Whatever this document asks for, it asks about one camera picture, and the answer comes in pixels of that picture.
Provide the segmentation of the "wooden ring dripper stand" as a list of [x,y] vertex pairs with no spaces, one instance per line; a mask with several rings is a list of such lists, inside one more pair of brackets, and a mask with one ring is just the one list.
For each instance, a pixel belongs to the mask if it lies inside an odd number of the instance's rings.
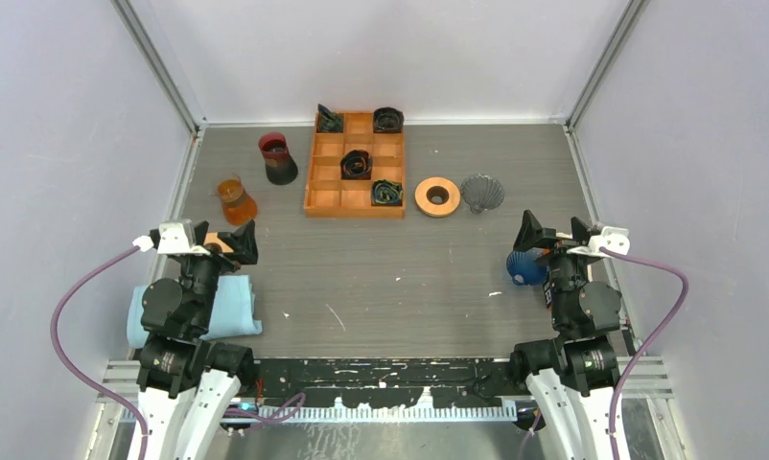
[[219,237],[217,232],[209,232],[205,235],[203,246],[211,253],[233,253],[232,247]]

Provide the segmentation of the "orange glass carafe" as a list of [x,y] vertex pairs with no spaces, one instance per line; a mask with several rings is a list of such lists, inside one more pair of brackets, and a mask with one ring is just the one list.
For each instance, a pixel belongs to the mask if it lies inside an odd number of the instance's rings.
[[217,186],[216,191],[224,217],[231,225],[241,226],[257,217],[257,203],[239,178],[224,180]]

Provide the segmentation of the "clear grey ribbed dripper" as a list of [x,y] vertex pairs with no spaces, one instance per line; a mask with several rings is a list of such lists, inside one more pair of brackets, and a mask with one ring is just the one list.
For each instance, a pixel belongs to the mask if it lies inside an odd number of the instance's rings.
[[461,198],[472,214],[498,208],[504,201],[505,190],[498,179],[486,174],[473,174],[460,184]]

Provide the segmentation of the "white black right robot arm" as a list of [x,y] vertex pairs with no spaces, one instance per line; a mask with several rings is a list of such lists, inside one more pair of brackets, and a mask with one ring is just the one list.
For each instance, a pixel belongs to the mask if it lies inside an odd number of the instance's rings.
[[526,210],[513,248],[541,252],[534,262],[548,272],[543,292],[557,333],[520,343],[510,356],[511,383],[537,404],[519,425],[528,436],[542,429],[557,459],[621,458],[626,443],[611,432],[621,426],[621,371],[609,338],[621,327],[621,294],[593,280],[591,266],[611,252],[627,254],[628,230],[572,218],[564,234]]

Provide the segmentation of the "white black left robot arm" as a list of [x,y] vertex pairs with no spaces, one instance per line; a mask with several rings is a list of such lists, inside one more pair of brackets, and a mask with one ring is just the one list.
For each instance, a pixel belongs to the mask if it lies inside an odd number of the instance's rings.
[[179,262],[180,273],[152,282],[141,299],[148,336],[139,354],[130,459],[204,458],[233,398],[256,386],[250,348],[204,339],[221,276],[258,261],[255,222],[233,232],[208,227],[169,220],[136,241]]

